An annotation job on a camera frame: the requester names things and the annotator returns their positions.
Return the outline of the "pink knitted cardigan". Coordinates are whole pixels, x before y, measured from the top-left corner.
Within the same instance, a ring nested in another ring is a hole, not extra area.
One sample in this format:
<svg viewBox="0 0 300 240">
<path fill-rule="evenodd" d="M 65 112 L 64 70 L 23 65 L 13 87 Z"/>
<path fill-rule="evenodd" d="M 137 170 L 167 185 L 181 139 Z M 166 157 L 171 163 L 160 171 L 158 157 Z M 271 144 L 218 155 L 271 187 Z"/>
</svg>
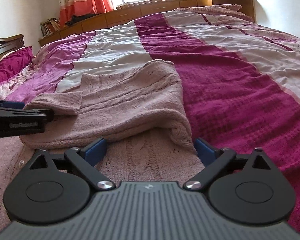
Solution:
<svg viewBox="0 0 300 240">
<path fill-rule="evenodd" d="M 181 79 L 170 61 L 109 75 L 83 74 L 61 93 L 41 94 L 27 108 L 55 112 L 44 133 L 0 139 L 0 230 L 8 223 L 5 188 L 34 150 L 61 153 L 106 139 L 97 168 L 111 180 L 178 181 L 203 169 L 183 106 Z"/>
</svg>

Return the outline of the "magenta pillow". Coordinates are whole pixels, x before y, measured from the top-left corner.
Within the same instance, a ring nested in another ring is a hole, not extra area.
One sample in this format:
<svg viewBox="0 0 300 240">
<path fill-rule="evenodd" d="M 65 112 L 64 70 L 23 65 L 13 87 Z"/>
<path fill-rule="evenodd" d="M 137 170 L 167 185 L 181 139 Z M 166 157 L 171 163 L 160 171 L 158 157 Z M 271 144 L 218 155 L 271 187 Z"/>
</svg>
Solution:
<svg viewBox="0 0 300 240">
<path fill-rule="evenodd" d="M 23 47 L 8 53 L 0 60 L 0 84 L 15 77 L 33 60 L 32 47 Z"/>
</svg>

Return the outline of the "dark wooden headboard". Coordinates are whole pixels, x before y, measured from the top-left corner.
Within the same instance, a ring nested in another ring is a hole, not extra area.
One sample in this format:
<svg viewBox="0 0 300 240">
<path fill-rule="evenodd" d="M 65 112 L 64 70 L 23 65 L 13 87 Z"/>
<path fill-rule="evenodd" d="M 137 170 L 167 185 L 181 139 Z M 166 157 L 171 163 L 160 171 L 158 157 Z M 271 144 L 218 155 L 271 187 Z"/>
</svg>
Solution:
<svg viewBox="0 0 300 240">
<path fill-rule="evenodd" d="M 0 60 L 8 53 L 24 47 L 23 34 L 0 38 Z"/>
</svg>

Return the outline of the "magenta striped bedspread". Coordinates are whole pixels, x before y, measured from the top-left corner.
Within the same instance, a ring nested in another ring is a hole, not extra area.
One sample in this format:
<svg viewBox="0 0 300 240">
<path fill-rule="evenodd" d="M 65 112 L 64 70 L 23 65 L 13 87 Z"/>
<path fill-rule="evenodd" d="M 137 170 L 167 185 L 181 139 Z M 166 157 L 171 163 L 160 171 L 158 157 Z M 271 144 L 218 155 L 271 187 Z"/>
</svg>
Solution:
<svg viewBox="0 0 300 240">
<path fill-rule="evenodd" d="M 77 86 L 149 61 L 174 64 L 192 139 L 245 153 L 262 147 L 296 192 L 289 219 L 300 232 L 300 38 L 238 15 L 169 11 L 43 46 L 35 73 L 10 99 Z"/>
</svg>

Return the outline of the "stack of books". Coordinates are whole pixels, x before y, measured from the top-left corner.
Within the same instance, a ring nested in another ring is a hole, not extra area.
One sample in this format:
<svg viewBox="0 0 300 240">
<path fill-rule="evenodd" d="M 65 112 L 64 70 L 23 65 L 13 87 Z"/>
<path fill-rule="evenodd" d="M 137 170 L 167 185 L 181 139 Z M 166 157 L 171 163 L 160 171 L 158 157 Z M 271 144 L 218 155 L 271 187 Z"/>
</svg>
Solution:
<svg viewBox="0 0 300 240">
<path fill-rule="evenodd" d="M 61 29 L 59 20 L 57 18 L 50 18 L 45 22 L 41 22 L 40 28 L 44 37 L 49 36 Z"/>
</svg>

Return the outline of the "black cloth on cabinet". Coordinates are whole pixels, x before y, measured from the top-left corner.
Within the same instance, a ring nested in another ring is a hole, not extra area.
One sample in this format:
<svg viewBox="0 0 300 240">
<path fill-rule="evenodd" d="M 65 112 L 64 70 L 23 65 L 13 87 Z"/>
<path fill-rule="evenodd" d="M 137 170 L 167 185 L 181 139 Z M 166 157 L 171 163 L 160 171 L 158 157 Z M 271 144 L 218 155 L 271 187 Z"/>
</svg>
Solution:
<svg viewBox="0 0 300 240">
<path fill-rule="evenodd" d="M 96 16 L 96 14 L 85 14 L 85 15 L 81 15 L 81 16 L 73 15 L 73 16 L 71 16 L 71 18 L 69 20 L 67 20 L 65 22 L 65 26 L 70 27 L 78 22 L 81 22 L 83 20 L 89 19 L 94 16 Z"/>
</svg>

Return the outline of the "pink frilled pillow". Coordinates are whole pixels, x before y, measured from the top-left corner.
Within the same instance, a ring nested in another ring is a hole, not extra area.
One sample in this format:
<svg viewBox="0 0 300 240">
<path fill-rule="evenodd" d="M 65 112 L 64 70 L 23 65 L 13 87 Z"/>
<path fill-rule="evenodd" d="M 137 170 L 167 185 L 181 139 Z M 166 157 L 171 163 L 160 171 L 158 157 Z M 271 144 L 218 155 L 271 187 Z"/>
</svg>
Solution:
<svg viewBox="0 0 300 240">
<path fill-rule="evenodd" d="M 219 4 L 219 5 L 210 5 L 210 6 L 203 6 L 203 7 L 177 8 L 175 10 L 194 11 L 194 12 L 203 13 L 203 14 L 244 16 L 244 14 L 239 11 L 241 9 L 242 9 L 242 6 L 238 5 L 238 4 Z"/>
</svg>

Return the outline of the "long wooden drawer cabinet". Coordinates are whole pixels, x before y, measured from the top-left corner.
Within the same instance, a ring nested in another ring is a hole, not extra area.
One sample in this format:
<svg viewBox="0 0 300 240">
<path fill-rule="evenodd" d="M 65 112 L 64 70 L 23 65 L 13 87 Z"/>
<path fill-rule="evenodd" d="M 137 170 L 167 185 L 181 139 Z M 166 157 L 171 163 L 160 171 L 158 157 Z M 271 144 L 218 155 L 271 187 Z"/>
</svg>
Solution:
<svg viewBox="0 0 300 240">
<path fill-rule="evenodd" d="M 131 20 L 166 12 L 177 8 L 203 7 L 220 4 L 238 4 L 242 8 L 240 12 L 256 21 L 254 0 L 152 0 L 132 5 L 121 6 L 117 10 L 104 14 L 95 15 L 85 20 L 79 21 L 70 27 L 63 27 L 53 33 L 42 37 L 39 40 L 40 46 L 66 38 L 73 34 L 81 34 L 93 30 L 107 29 L 120 24 L 128 23 Z"/>
</svg>

